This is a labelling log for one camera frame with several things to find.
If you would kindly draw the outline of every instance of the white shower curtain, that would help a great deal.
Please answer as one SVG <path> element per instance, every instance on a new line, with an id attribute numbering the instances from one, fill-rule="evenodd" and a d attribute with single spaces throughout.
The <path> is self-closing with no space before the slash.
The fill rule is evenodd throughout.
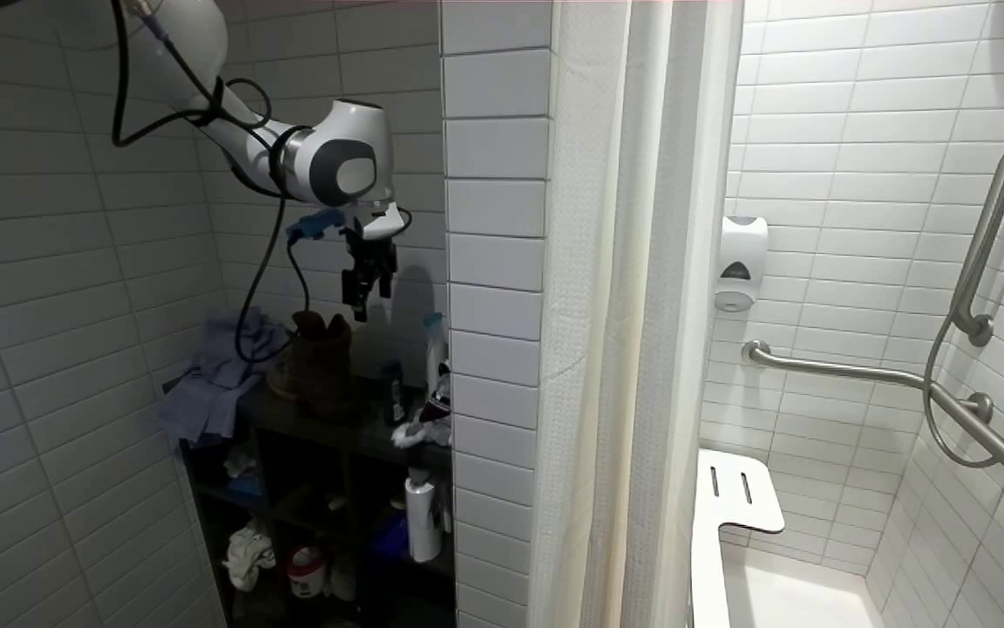
<path id="1" fill-rule="evenodd" d="M 740 0 L 558 0 L 531 628 L 689 626 Z"/>

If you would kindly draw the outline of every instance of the towel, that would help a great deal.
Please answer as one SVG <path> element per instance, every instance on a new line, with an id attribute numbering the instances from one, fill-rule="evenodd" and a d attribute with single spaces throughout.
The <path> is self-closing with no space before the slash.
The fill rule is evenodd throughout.
<path id="1" fill-rule="evenodd" d="M 161 434 L 174 449 L 181 442 L 200 442 L 206 434 L 230 441 L 237 423 L 237 401 L 271 368 L 271 358 L 249 368 L 232 351 L 232 323 L 237 322 L 228 319 L 206 322 L 206 334 L 193 351 L 187 369 L 167 389 L 158 406 Z M 249 355 L 269 355 L 286 341 L 286 328 L 269 322 L 261 312 L 251 312 L 239 337 Z"/>

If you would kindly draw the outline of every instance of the wire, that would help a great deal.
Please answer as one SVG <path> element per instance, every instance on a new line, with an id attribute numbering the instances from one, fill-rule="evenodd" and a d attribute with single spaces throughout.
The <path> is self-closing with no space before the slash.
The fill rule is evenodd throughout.
<path id="1" fill-rule="evenodd" d="M 934 363 L 942 355 L 942 347 L 949 337 L 949 328 L 953 328 L 953 319 L 946 319 L 942 332 L 934 334 L 932 350 L 928 350 L 928 363 L 925 363 L 925 389 L 919 389 L 919 397 L 925 397 L 925 423 L 928 423 L 928 434 L 932 441 L 942 447 L 946 457 L 953 457 L 954 464 L 963 469 L 995 469 L 998 457 L 963 457 L 942 434 L 942 427 L 934 423 L 934 410 L 932 410 L 932 389 L 934 389 Z"/>
<path id="2" fill-rule="evenodd" d="M 261 261 L 258 261 L 258 268 L 256 268 L 256 278 L 251 278 L 251 287 L 249 287 L 243 307 L 237 312 L 237 323 L 232 323 L 232 334 L 230 334 L 232 351 L 237 351 L 249 368 L 269 363 L 269 358 L 283 355 L 286 347 L 290 347 L 290 341 L 283 341 L 279 350 L 271 350 L 271 351 L 266 351 L 266 355 L 249 355 L 249 350 L 243 350 L 249 314 L 251 314 L 251 307 L 256 307 L 256 293 L 258 293 L 258 287 L 261 287 L 261 275 L 266 275 L 266 268 L 269 268 L 269 260 L 271 260 L 271 251 L 279 249 L 283 223 L 286 223 L 286 205 L 290 205 L 290 198 L 279 198 L 279 213 L 276 213 L 276 219 L 271 219 L 271 235 L 269 235 L 269 242 L 266 242 Z"/>
<path id="3" fill-rule="evenodd" d="M 295 275 L 295 282 L 301 282 L 303 312 L 314 312 L 314 293 L 311 293 L 311 287 L 305 287 L 303 268 L 295 265 L 293 244 L 295 244 L 295 242 L 290 242 L 286 254 L 290 254 L 293 275 Z"/>
<path id="4" fill-rule="evenodd" d="M 161 118 L 145 122 L 145 125 L 137 130 L 137 132 L 127 132 L 128 37 L 127 37 L 127 13 L 121 13 L 117 0 L 111 0 L 111 13 L 115 13 L 115 35 L 117 35 L 117 80 L 115 80 L 115 115 L 111 115 L 111 143 L 115 143 L 115 148 L 132 148 L 132 143 L 138 143 L 143 135 L 149 135 L 149 132 L 158 132 L 158 130 L 164 130 L 164 125 L 172 125 L 172 122 L 201 125 L 206 118 L 224 118 L 224 122 L 243 130 L 269 158 L 276 154 L 276 151 L 269 148 L 269 140 L 258 135 L 258 130 L 266 130 L 266 122 L 271 118 L 271 98 L 266 93 L 266 89 L 256 85 L 256 80 L 249 80 L 249 78 L 224 80 L 224 89 L 243 85 L 243 89 L 251 89 L 251 90 L 261 98 L 261 115 L 258 115 L 258 122 L 239 122 L 239 118 L 232 118 L 232 115 L 224 107 L 221 93 L 214 93 L 214 90 L 195 78 L 195 70 L 193 70 L 187 61 L 181 55 L 181 49 L 164 35 L 164 29 L 161 29 L 154 16 L 143 16 L 143 26 L 158 35 L 158 42 L 161 42 L 161 47 L 167 49 L 167 55 L 181 66 L 181 72 L 187 78 L 187 85 L 209 100 L 209 107 L 178 107 L 178 113 L 172 113 L 172 115 L 161 115 Z M 243 350 L 243 328 L 249 328 L 249 319 L 251 319 L 251 307 L 256 307 L 256 293 L 258 293 L 261 275 L 266 275 L 266 268 L 269 268 L 269 261 L 271 261 L 271 251 L 276 251 L 276 244 L 279 244 L 283 219 L 286 219 L 286 211 L 290 211 L 290 190 L 283 184 L 286 179 L 283 179 L 279 164 L 271 161 L 269 171 L 271 171 L 271 180 L 276 180 L 279 211 L 276 211 L 276 223 L 271 223 L 271 235 L 269 235 L 269 242 L 266 242 L 261 261 L 258 261 L 258 268 L 256 268 L 256 278 L 251 278 L 251 287 L 249 287 L 249 296 L 243 296 L 243 305 L 239 305 L 237 323 L 232 323 L 232 351 L 237 351 L 249 368 L 269 363 L 269 358 L 276 358 L 279 351 L 286 351 L 286 347 L 290 347 L 290 341 L 283 341 L 279 350 L 271 350 L 271 351 L 266 351 L 266 355 L 249 355 L 249 350 Z M 290 254 L 290 265 L 293 265 L 295 282 L 301 282 L 301 291 L 303 291 L 303 312 L 311 312 L 311 287 L 305 287 L 305 278 L 303 278 L 303 273 L 301 273 L 301 265 L 295 265 L 293 249 L 290 249 L 286 254 Z"/>

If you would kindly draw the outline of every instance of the white tile wall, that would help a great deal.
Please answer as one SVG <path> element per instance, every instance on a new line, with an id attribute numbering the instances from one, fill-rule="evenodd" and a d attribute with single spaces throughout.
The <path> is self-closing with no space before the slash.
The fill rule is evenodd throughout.
<path id="1" fill-rule="evenodd" d="M 174 369 L 158 355 L 178 358 L 215 301 L 200 158 L 174 132 L 104 148 L 89 107 L 107 113 L 111 72 L 82 72 L 58 12 L 0 12 L 0 626 L 138 626 L 138 608 L 221 626 L 183 475 L 149 415 Z M 181 273 L 195 282 L 138 301 Z"/>
<path id="2" fill-rule="evenodd" d="M 705 442 L 768 457 L 791 526 L 727 541 L 869 575 L 889 628 L 1004 626 L 1004 475 L 953 469 L 912 391 L 740 358 L 925 368 L 1004 151 L 1004 0 L 753 0 L 740 85 L 727 213 L 774 244 L 763 301 L 713 323 Z M 1004 415 L 995 265 L 998 337 L 946 380 Z"/>
<path id="3" fill-rule="evenodd" d="M 355 368 L 380 373 L 400 358 L 411 380 L 425 376 L 425 314 L 446 314 L 446 237 L 443 237 L 443 118 L 439 118 L 439 12 L 437 4 L 224 4 L 232 37 L 249 55 L 230 55 L 230 70 L 256 78 L 271 98 L 279 118 L 319 122 L 331 98 L 376 100 L 389 115 L 394 192 L 416 213 L 411 232 L 398 242 L 400 275 L 394 305 L 369 307 L 355 328 Z M 228 307 L 237 307 L 271 227 L 271 198 L 251 196 L 224 171 L 215 154 L 206 158 L 215 251 L 224 260 Z M 342 307 L 337 273 L 351 265 L 337 237 L 295 244 L 295 260 L 314 287 L 319 314 Z M 301 312 L 301 287 L 276 254 L 256 301 L 276 319 Z"/>
<path id="4" fill-rule="evenodd" d="M 540 423 L 551 4 L 443 4 L 455 613 L 526 626 Z"/>

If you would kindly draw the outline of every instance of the grab bar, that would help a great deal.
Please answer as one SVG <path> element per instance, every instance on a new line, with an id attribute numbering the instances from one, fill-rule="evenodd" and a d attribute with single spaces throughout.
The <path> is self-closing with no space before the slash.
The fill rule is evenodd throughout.
<path id="1" fill-rule="evenodd" d="M 974 314 L 974 301 L 978 293 L 998 232 L 1004 219 L 1004 158 L 998 161 L 998 171 L 990 179 L 985 205 L 978 213 L 976 237 L 970 242 L 954 296 L 953 296 L 953 322 L 963 334 L 970 334 L 974 347 L 985 347 L 995 334 L 995 319 L 990 314 Z"/>
<path id="2" fill-rule="evenodd" d="M 813 363 L 813 358 L 785 358 L 774 355 L 768 341 L 747 341 L 747 355 L 763 368 L 794 369 L 794 373 L 823 373 L 823 376 L 855 376 L 855 380 L 882 380 L 925 391 L 925 380 L 906 369 L 866 369 L 845 363 Z M 1004 441 L 978 423 L 959 397 L 953 397 L 942 383 L 932 383 L 932 397 L 970 434 L 982 449 L 990 449 L 1004 464 Z"/>

